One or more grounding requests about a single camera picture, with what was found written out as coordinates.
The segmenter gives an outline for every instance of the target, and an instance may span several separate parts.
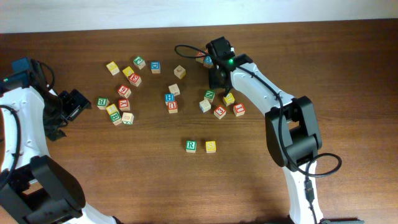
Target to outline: block face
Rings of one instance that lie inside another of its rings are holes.
[[[207,153],[216,152],[216,142],[215,141],[207,141],[206,142],[206,152]]]
[[[115,104],[109,105],[106,107],[106,111],[108,112],[109,115],[118,112],[118,108],[115,106]]]
[[[139,75],[133,73],[129,77],[129,82],[130,82],[130,84],[132,84],[134,86],[139,86],[141,84],[141,77]]]
[[[243,106],[243,103],[239,103],[239,104],[234,106],[234,114],[235,114],[235,116],[244,115],[245,111],[246,111],[246,109]]]
[[[126,78],[129,78],[130,75],[132,75],[134,73],[134,71],[132,70],[132,68],[130,66],[128,66],[127,68],[123,69],[123,74]]]
[[[226,106],[229,106],[229,105],[235,103],[235,98],[232,95],[232,93],[228,93],[228,95],[226,95],[226,97],[223,98],[223,101]]]
[[[109,105],[109,100],[107,98],[98,98],[97,107],[101,110],[105,110]]]
[[[218,106],[218,107],[214,110],[214,115],[215,115],[218,119],[223,118],[223,116],[225,116],[225,114],[226,114],[226,109],[223,108],[222,106]]]
[[[199,107],[202,110],[202,112],[206,112],[211,109],[211,104],[209,103],[208,100],[203,100],[199,102]]]
[[[177,106],[176,101],[168,102],[167,108],[169,109],[169,113],[177,113],[178,112],[178,106]]]
[[[187,71],[181,65],[177,66],[177,68],[174,69],[174,75],[179,79],[182,79],[186,74]]]
[[[207,90],[205,93],[205,100],[208,100],[210,103],[213,102],[216,92],[213,90]]]
[[[135,65],[137,68],[139,68],[140,70],[141,70],[142,68],[144,68],[144,66],[145,66],[145,61],[144,61],[144,59],[143,59],[142,57],[140,57],[140,56],[136,57],[136,58],[133,60],[133,62],[134,62],[134,65]]]
[[[125,85],[121,85],[119,90],[118,90],[119,95],[125,97],[125,98],[129,98],[130,94],[131,94],[131,90],[129,87],[125,86]]]
[[[150,63],[150,70],[153,74],[160,73],[160,62],[151,62]]]
[[[164,100],[166,102],[166,105],[169,104],[169,102],[173,102],[174,101],[174,94],[172,93],[168,93],[164,95]]]
[[[107,64],[106,67],[108,68],[108,70],[111,72],[112,75],[116,75],[117,73],[120,72],[120,70],[115,62],[111,62],[111,63]]]
[[[187,150],[187,152],[195,152],[197,150],[197,142],[188,140],[185,150]]]
[[[130,110],[130,102],[129,100],[119,100],[119,109],[121,111],[129,111]]]
[[[122,122],[123,124],[132,124],[134,121],[134,115],[132,113],[123,113]]]
[[[177,84],[169,86],[170,93],[173,93],[174,96],[178,96],[180,94],[180,89]]]
[[[213,68],[213,61],[211,61],[211,58],[209,56],[205,57],[203,61],[203,66],[206,68]]]

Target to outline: green block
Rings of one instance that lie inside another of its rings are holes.
[[[119,112],[115,112],[115,113],[111,114],[109,117],[111,118],[112,122],[122,119],[122,117],[120,117]]]
[[[196,141],[187,141],[187,148],[186,150],[195,151],[197,149],[197,142]]]
[[[142,57],[138,56],[136,57],[136,59],[134,59],[134,63],[136,63],[137,65],[141,64],[144,61],[144,59],[142,59]]]
[[[213,90],[207,90],[205,93],[205,97],[209,99],[213,99],[216,93]]]
[[[98,98],[97,106],[106,106],[107,98]]]

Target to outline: white wall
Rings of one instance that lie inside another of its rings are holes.
[[[398,0],[0,0],[0,33],[398,17]]]

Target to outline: wooden block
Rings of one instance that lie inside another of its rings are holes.
[[[132,113],[123,113],[122,122],[123,124],[132,124],[134,121],[134,115]]]
[[[160,73],[160,62],[151,62],[150,70],[151,70],[152,74],[159,74]]]
[[[169,105],[169,102],[174,101],[174,95],[172,93],[165,94],[164,100],[166,101],[166,106],[167,106],[167,105]]]
[[[130,75],[132,75],[133,73],[134,73],[134,71],[132,70],[132,68],[130,66],[123,69],[123,74],[127,79],[129,79]]]
[[[111,118],[111,121],[114,125],[118,125],[122,123],[122,117],[120,117],[119,112],[115,112],[109,116]]]
[[[228,93],[228,95],[226,95],[226,97],[223,97],[223,102],[225,103],[225,106],[229,106],[229,105],[235,103],[235,98],[232,95],[232,93]]]
[[[235,114],[235,116],[244,115],[245,111],[246,111],[246,109],[244,108],[243,103],[234,105],[234,114]]]
[[[205,100],[208,100],[210,103],[213,102],[216,92],[213,90],[207,90],[205,93]]]
[[[109,115],[111,115],[115,112],[118,112],[118,108],[114,104],[112,104],[106,107],[106,111],[108,112]]]
[[[218,107],[214,110],[214,115],[215,115],[218,119],[223,118],[223,116],[225,116],[225,114],[226,114],[226,109],[223,108],[222,106],[218,106]]]
[[[213,68],[213,61],[211,61],[210,56],[205,57],[203,61],[203,66],[206,68]]]
[[[129,82],[130,82],[130,84],[138,87],[141,84],[141,77],[139,75],[133,73],[129,77]]]
[[[216,142],[215,142],[215,141],[208,141],[208,142],[206,142],[206,152],[207,152],[207,153],[214,153],[214,152],[216,152]]]
[[[97,107],[100,110],[106,110],[106,107],[109,105],[109,100],[107,98],[98,98]]]
[[[120,111],[129,111],[130,110],[130,102],[127,99],[119,100],[119,110]]]
[[[145,67],[145,61],[142,57],[138,56],[136,59],[133,60],[134,65],[139,68],[140,70]]]
[[[131,90],[129,87],[125,86],[125,85],[121,85],[118,93],[120,96],[125,97],[126,99],[129,98],[130,94],[131,94]]]
[[[185,71],[185,68],[183,68],[181,65],[174,69],[174,75],[179,79],[182,79],[186,74],[187,71]]]
[[[185,148],[187,152],[195,153],[197,151],[197,142],[196,141],[187,141],[187,146]]]
[[[173,93],[174,96],[178,96],[180,94],[180,89],[177,84],[169,86],[170,93]]]
[[[211,109],[211,104],[209,103],[208,100],[203,100],[203,101],[199,102],[199,107],[202,112],[206,112]]]
[[[167,104],[167,107],[169,109],[169,113],[178,113],[178,107],[177,107],[177,102],[176,101],[169,102]]]
[[[116,75],[117,73],[120,72],[118,66],[114,62],[107,64],[106,67],[108,68],[108,70],[111,72],[112,75]]]

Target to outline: wooden table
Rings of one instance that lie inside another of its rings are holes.
[[[323,138],[321,152],[343,158],[341,170],[317,180],[326,218],[358,217],[367,223],[398,219],[398,20],[306,22],[168,29],[99,30],[0,35],[0,71],[30,56],[56,73],[55,89],[80,90],[92,103],[63,130],[67,138],[47,141],[52,158],[82,185],[87,202],[124,223],[237,223],[271,220],[289,214],[282,169],[266,147],[264,116],[233,90],[246,114],[230,106],[218,120],[202,113],[208,89],[207,68],[173,51],[176,44],[204,47],[224,35],[236,52],[246,53],[263,74],[295,96],[315,105]],[[159,60],[160,75],[132,64],[140,55]],[[141,75],[130,97],[134,124],[114,126],[96,100],[120,99],[129,85],[105,65],[115,61]],[[179,80],[173,69],[187,76]],[[164,103],[177,83],[179,111]],[[222,104],[221,90],[216,105]],[[196,154],[186,140],[198,141]],[[206,154],[205,141],[217,153]],[[335,165],[321,159],[317,172]],[[14,223],[0,209],[1,223]]]

